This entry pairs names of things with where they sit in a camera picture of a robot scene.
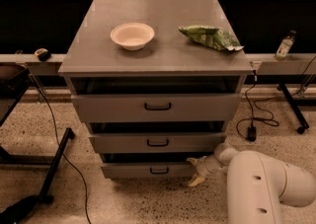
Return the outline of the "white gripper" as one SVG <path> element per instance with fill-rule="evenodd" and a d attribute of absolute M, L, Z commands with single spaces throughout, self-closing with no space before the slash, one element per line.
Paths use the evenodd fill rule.
<path fill-rule="evenodd" d="M 226 173 L 227 166 L 219 162 L 214 155 L 203 156 L 199 159 L 187 158 L 193 166 L 197 166 L 197 173 L 192 176 L 188 186 L 196 187 L 203 183 L 206 178 L 209 178 L 215 172 Z"/>

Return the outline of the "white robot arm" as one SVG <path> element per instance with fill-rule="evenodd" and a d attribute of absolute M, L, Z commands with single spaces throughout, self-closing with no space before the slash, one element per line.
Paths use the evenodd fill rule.
<path fill-rule="evenodd" d="M 195 187 L 214 172 L 227 175 L 228 224 L 284 224 L 280 207 L 305 207 L 316 199 L 316 180 L 303 168 L 256 151 L 219 144 L 212 155 L 191 158 Z"/>

